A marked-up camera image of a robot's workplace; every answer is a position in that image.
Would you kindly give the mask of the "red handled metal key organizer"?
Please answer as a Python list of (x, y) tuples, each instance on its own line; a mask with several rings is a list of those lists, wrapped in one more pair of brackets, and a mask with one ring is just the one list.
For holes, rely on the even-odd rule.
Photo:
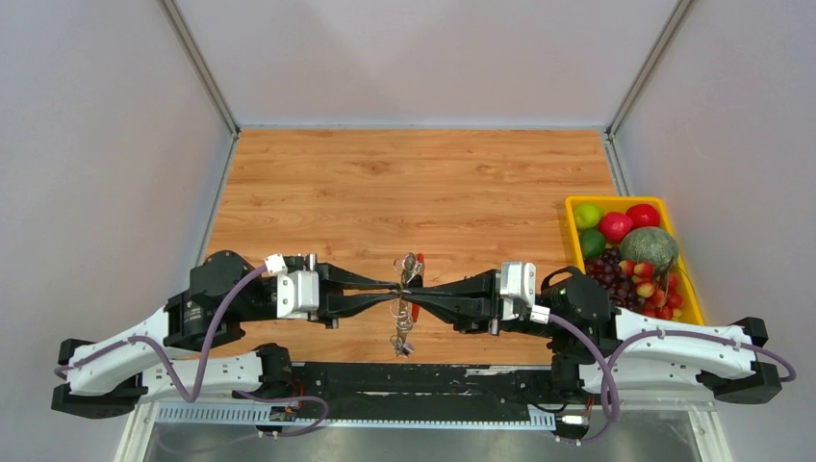
[[(401, 289), (421, 287), (424, 255), (406, 254), (402, 260), (395, 261), (395, 271), (399, 273)], [(395, 321), (395, 334), (390, 338), (390, 342), (395, 355), (399, 358), (410, 357), (415, 351), (407, 338), (419, 317), (420, 309), (418, 305), (406, 301), (401, 296), (392, 302), (390, 313)]]

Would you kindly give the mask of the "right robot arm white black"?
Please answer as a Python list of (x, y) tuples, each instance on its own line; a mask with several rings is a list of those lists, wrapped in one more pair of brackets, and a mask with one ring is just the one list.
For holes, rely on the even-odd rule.
[(503, 331), (548, 339), (548, 390), (566, 402), (595, 396), (615, 403), (622, 390), (706, 389), (716, 400), (762, 404), (797, 374), (766, 349), (763, 320), (726, 326), (667, 321), (626, 309), (576, 267), (533, 288), (530, 263), (400, 295), (463, 333)]

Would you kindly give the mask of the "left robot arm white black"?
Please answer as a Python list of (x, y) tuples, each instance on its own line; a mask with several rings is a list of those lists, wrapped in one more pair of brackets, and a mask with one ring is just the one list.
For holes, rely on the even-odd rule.
[(289, 352), (266, 343), (215, 358), (256, 321), (318, 322), (395, 299), (399, 286), (321, 263), (315, 255), (269, 255), (253, 266), (222, 250), (190, 272), (190, 285), (146, 320), (99, 341), (67, 339), (55, 369), (54, 411), (86, 419), (126, 415), (138, 405), (180, 398), (293, 398), (303, 393)]

